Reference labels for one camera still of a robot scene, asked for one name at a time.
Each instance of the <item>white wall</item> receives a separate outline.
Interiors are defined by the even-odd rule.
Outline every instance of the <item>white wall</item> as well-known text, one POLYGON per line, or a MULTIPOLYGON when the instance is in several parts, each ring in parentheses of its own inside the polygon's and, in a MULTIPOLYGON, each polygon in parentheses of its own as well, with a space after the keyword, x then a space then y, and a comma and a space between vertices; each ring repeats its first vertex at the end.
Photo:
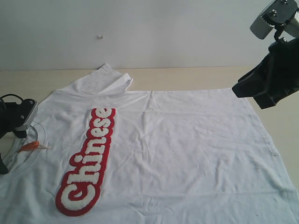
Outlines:
POLYGON ((270 2, 0 0, 0 70, 253 65, 274 41, 249 30, 270 2))

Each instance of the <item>red patch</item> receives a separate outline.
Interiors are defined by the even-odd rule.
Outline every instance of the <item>red patch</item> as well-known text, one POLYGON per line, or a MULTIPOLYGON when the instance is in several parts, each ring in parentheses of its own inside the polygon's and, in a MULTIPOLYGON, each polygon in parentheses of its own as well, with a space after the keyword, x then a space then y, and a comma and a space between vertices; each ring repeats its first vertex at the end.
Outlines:
POLYGON ((103 114, 102 116, 99 109, 92 110, 90 128, 87 130, 87 139, 82 150, 70 158, 70 164, 76 168, 64 175, 56 195, 56 207, 67 216, 75 217, 87 213, 100 197, 100 186, 113 133, 115 109, 104 109, 103 114))

